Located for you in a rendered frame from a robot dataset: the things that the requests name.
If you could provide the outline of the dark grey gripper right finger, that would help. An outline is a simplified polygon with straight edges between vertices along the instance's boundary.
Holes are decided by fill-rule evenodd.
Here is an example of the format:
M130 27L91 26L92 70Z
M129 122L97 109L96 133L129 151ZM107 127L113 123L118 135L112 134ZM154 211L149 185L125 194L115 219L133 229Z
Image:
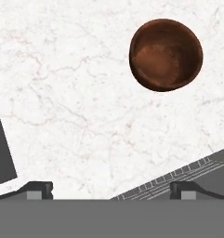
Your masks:
M170 198L173 200L224 200L224 195L207 191L193 181L170 183Z

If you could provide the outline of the brown wooden bowl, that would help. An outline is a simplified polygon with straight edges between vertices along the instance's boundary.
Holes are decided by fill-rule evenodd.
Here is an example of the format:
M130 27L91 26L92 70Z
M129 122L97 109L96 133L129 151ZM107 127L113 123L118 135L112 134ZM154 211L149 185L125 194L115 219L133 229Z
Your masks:
M132 37L129 66L139 84L167 92L184 87L201 71L204 53L194 32L176 20L150 20Z

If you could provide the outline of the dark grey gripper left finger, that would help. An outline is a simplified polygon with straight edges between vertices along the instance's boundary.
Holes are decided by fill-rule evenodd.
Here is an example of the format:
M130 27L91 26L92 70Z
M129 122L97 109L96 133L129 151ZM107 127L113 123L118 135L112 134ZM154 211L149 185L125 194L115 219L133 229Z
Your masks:
M52 181L29 181L20 189L0 195L0 200L52 200Z

